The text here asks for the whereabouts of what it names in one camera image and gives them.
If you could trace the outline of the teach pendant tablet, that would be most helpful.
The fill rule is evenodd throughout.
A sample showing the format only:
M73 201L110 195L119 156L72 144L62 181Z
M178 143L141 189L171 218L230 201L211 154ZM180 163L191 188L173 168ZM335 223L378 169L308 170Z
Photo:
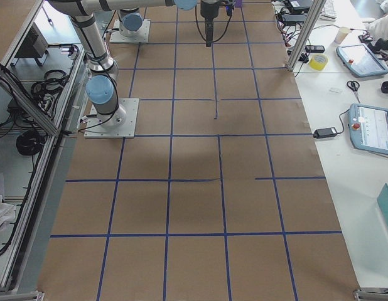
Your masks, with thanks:
M387 65L378 59L365 44L338 46L336 54L342 63L357 77L388 74Z
M354 148L388 155L388 108L353 103L348 120Z

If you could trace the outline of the black remote phone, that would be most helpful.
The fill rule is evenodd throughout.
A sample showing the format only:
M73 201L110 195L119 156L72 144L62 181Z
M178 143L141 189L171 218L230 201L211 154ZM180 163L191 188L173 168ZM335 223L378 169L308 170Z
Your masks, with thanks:
M304 47L307 53L324 53L325 47L323 45L306 45Z

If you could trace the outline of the black power adapter brick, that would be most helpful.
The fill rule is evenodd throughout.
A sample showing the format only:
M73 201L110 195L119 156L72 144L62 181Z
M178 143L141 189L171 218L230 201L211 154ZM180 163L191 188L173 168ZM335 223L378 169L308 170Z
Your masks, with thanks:
M293 9L309 9L313 4L312 0L287 0L285 4Z

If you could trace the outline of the near teach pendant tablet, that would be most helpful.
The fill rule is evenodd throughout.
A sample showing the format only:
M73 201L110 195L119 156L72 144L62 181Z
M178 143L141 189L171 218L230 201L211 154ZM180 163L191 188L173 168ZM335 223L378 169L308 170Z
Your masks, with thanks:
M388 155L388 108L353 103L348 120L354 148Z

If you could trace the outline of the white crumpled cloth left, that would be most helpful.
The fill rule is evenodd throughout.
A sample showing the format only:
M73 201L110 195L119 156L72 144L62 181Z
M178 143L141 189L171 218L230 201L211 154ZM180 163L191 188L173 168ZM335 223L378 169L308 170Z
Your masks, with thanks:
M0 231L16 219L16 206L6 203L4 195L4 174L0 173Z

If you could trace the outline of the black handled scissors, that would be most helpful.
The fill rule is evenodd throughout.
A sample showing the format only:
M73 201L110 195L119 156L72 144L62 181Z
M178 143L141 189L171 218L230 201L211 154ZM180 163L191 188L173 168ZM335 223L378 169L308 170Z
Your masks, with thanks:
M355 98L357 100L358 103L361 103L360 99L359 99L359 96L358 96L358 90L360 88L360 84L358 81L355 81L355 80L349 80L347 82L347 87L349 89L351 89L351 91L353 92L353 94L355 95Z

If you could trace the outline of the yellow tape roll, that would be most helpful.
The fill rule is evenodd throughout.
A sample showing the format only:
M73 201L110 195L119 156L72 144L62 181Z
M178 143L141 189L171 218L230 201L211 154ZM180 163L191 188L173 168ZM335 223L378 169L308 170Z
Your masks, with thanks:
M322 53L317 53L311 57L309 66L317 71L322 71L328 63L328 57Z

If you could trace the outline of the aluminium frame post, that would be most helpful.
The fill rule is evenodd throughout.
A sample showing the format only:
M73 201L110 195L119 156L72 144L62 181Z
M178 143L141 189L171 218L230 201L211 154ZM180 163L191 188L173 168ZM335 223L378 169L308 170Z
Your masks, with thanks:
M300 57L301 52L304 49L304 46L316 24L317 20L320 17L320 13L325 5L325 0L315 0L311 5L306 20L304 22L303 28L300 31L298 39L294 45L294 48L291 52L291 55L288 59L286 67L289 71L293 71L294 67Z

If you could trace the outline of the aluminium side rail frame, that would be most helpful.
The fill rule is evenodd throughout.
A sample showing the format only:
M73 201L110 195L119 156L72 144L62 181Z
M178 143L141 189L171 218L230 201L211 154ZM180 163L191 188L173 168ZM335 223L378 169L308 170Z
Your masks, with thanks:
M60 203L66 135L80 111L85 50L48 1L0 1L0 194L16 217L0 232L0 296L38 299Z

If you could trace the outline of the small black power adapter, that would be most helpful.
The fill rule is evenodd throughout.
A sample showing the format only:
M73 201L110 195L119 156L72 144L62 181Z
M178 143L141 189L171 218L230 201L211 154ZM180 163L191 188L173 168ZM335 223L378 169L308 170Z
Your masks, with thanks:
M325 139L325 138L335 137L336 135L338 135L338 132L334 127L316 129L313 132L313 137L315 139Z

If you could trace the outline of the far teach pendant tablet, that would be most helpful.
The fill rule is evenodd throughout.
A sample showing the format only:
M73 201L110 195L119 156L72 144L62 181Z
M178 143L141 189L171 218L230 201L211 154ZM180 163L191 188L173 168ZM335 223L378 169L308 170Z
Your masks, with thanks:
M365 44L338 46L336 54L342 63L357 77L388 74L387 65L378 59Z

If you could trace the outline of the white paper cup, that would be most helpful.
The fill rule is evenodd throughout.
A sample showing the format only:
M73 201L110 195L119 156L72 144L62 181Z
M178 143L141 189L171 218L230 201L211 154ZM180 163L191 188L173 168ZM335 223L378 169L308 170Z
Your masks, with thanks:
M352 32L352 30L348 27L339 27L338 32L335 36L334 43L340 45L344 39Z

